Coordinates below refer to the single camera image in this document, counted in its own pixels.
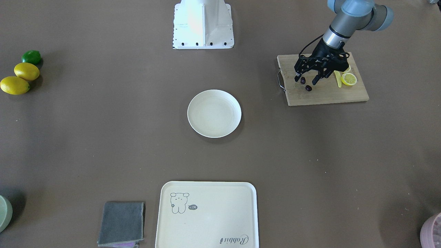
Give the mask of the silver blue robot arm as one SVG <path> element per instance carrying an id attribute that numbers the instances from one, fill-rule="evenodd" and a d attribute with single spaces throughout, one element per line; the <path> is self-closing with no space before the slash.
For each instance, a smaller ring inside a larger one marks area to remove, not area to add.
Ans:
<path id="1" fill-rule="evenodd" d="M 329 28 L 317 37 L 318 44 L 310 56 L 299 53 L 294 66 L 295 81 L 308 71 L 315 70 L 317 75 L 312 84 L 328 78 L 334 71 L 348 69 L 349 54 L 343 47 L 356 30 L 380 31 L 390 26 L 394 19 L 393 10 L 386 5 L 376 4 L 373 0 L 328 0 L 329 9 L 336 13 Z"/>

